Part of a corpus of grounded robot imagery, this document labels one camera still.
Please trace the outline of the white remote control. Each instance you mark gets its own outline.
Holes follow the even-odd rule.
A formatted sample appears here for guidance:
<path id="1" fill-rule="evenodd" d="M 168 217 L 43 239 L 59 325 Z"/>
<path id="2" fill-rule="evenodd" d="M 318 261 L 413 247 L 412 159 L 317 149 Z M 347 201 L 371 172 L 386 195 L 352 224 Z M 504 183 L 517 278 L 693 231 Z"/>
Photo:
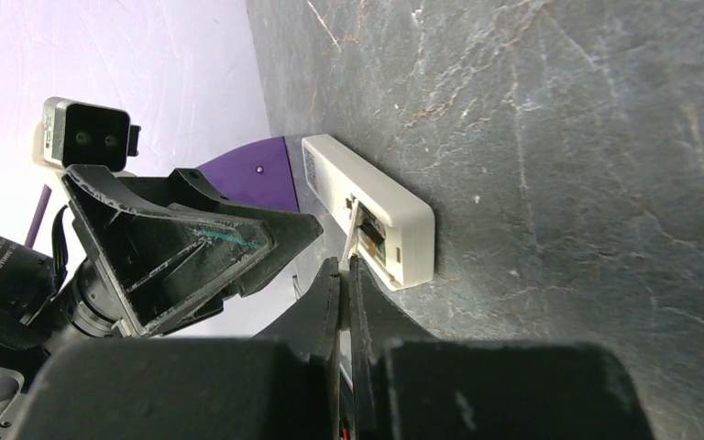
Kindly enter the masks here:
<path id="1" fill-rule="evenodd" d="M 357 254 L 392 291 L 416 287 L 435 275 L 435 213 L 432 207 L 336 138 L 302 139 L 305 179 L 346 233 L 352 202 L 362 223 Z"/>

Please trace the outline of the white battery cover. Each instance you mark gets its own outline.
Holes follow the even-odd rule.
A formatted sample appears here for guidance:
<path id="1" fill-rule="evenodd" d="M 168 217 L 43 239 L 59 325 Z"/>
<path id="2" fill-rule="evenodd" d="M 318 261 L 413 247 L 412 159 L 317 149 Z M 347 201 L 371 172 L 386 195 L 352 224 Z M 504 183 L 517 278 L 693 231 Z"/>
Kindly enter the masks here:
<path id="1" fill-rule="evenodd" d="M 356 256 L 358 249 L 358 230 L 362 223 L 362 211 L 360 208 L 359 199 L 352 202 L 350 211 L 349 228 L 347 229 L 346 241 L 342 253 L 342 258 L 339 262 L 339 269 L 342 273 L 349 272 L 350 260 Z"/>

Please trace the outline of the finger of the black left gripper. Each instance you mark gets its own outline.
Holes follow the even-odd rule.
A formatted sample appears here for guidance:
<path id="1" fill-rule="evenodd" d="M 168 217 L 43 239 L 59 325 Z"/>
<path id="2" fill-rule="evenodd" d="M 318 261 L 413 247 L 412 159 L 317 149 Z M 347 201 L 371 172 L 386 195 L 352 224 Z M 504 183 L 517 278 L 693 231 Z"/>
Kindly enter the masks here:
<path id="1" fill-rule="evenodd" d="M 318 220 L 310 214 L 270 210 L 226 199 L 196 169 L 176 169 L 167 181 L 176 204 L 202 212 L 258 220 L 268 229 L 274 248 L 225 287 L 226 298 L 236 294 L 247 297 L 261 291 L 323 234 Z"/>
<path id="2" fill-rule="evenodd" d="M 171 332 L 274 248 L 261 221 L 175 203 L 168 177 L 127 179 L 106 166 L 72 165 L 61 179 L 127 337 Z"/>

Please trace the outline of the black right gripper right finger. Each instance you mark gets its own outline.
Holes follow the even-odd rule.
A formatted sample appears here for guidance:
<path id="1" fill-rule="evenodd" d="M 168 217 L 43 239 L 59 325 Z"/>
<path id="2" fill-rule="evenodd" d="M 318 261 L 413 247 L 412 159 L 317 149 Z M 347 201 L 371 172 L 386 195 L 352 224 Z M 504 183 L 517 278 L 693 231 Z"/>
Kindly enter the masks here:
<path id="1" fill-rule="evenodd" d="M 624 365 L 582 342 L 442 340 L 349 262 L 360 439 L 650 439 Z"/>

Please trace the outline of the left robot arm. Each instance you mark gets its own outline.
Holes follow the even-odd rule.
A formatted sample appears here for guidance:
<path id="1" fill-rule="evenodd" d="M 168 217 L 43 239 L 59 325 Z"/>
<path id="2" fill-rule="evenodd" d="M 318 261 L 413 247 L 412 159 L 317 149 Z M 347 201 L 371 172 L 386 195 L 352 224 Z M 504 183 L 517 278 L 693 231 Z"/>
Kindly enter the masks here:
<path id="1" fill-rule="evenodd" d="M 310 214 L 229 200 L 195 169 L 60 177 L 85 251 L 69 272 L 63 217 L 52 252 L 0 236 L 0 439 L 58 349 L 96 338 L 167 336 L 261 291 L 323 229 Z"/>

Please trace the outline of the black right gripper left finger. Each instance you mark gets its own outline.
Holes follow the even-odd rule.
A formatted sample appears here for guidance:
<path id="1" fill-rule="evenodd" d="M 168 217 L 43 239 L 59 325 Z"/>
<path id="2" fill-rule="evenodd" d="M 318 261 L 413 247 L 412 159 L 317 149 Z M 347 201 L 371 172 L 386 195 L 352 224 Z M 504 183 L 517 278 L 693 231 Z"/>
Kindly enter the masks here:
<path id="1" fill-rule="evenodd" d="M 41 369 L 15 439 L 337 439 L 340 271 L 249 338 L 98 339 Z"/>

